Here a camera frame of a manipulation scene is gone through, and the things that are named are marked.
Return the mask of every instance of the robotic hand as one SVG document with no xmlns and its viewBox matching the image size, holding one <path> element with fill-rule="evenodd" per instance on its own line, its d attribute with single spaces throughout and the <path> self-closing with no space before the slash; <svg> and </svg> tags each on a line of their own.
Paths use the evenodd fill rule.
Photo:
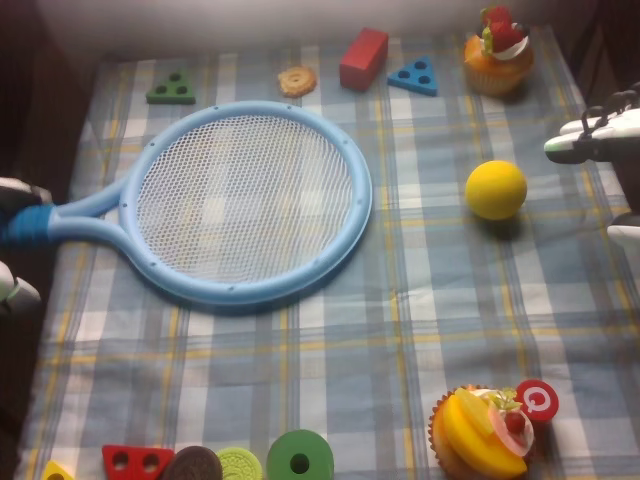
<svg viewBox="0 0 640 480">
<path fill-rule="evenodd" d="M 51 194 L 15 178 L 0 178 L 0 221 L 31 205 L 50 203 Z M 26 311 L 40 303 L 38 291 L 0 262 L 0 317 Z"/>
<path fill-rule="evenodd" d="M 545 143 L 544 151 L 549 160 L 562 164 L 593 160 L 612 162 L 615 168 L 624 162 L 637 162 L 640 156 L 640 82 L 630 90 L 614 93 L 604 107 L 585 110 L 581 120 L 565 124 L 560 129 L 560 136 Z M 640 212 L 617 216 L 607 233 L 620 245 L 637 246 L 640 243 Z"/>
</svg>

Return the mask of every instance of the blue triangle block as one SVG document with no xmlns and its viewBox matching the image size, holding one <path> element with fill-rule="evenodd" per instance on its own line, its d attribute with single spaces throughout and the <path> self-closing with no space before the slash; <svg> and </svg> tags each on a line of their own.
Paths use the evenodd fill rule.
<svg viewBox="0 0 640 480">
<path fill-rule="evenodd" d="M 387 83 L 432 97 L 438 95 L 438 82 L 429 57 L 420 57 L 392 73 Z"/>
</svg>

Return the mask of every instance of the dark background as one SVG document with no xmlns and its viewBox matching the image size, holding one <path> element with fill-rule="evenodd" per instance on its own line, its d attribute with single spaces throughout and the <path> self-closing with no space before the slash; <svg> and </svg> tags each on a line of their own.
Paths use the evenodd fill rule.
<svg viewBox="0 0 640 480">
<path fill-rule="evenodd" d="M 640 81 L 638 25 L 638 0 L 601 0 L 579 41 L 564 52 L 589 104 L 612 93 L 610 87 L 597 88 L 605 74 L 605 58 L 615 88 Z M 594 46 L 596 37 L 602 40 Z M 0 176 L 47 188 L 56 203 L 64 203 L 90 97 L 90 89 L 80 86 L 51 41 L 35 1 L 0 0 Z M 640 182 L 640 175 L 635 178 Z M 0 251 L 0 261 L 35 286 L 43 299 L 29 315 L 0 319 L 0 478 L 4 479 L 11 478 L 17 462 L 55 249 L 28 254 Z"/>
</svg>

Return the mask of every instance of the cupcake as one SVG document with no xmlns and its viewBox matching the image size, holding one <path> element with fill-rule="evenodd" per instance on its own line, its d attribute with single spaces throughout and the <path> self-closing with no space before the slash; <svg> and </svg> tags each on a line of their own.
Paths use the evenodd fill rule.
<svg viewBox="0 0 640 480">
<path fill-rule="evenodd" d="M 506 7 L 483 10 L 482 26 L 464 48 L 464 70 L 478 93 L 505 95 L 522 83 L 533 67 L 529 31 L 513 23 Z"/>
<path fill-rule="evenodd" d="M 508 480 L 527 473 L 534 431 L 510 388 L 460 387 L 433 409 L 429 441 L 453 480 Z"/>
</svg>

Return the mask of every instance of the green triangle block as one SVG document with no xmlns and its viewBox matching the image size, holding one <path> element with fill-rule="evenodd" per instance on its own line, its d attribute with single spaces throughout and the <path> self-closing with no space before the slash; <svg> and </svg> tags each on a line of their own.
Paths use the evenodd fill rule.
<svg viewBox="0 0 640 480">
<path fill-rule="evenodd" d="M 174 72 L 166 82 L 147 92 L 149 105 L 193 105 L 196 97 L 184 72 Z"/>
</svg>

